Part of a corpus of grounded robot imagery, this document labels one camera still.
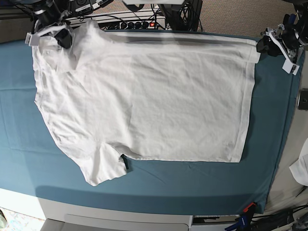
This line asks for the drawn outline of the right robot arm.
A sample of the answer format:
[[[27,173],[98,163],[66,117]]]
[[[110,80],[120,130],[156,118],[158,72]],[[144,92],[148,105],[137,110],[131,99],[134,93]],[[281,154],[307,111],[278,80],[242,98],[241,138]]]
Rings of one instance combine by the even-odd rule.
[[[32,13],[36,17],[33,32],[27,33],[25,44],[34,47],[39,45],[40,38],[51,36],[62,48],[69,49],[72,45],[72,29],[66,17],[68,10],[60,12],[53,0],[41,0],[34,4]]]

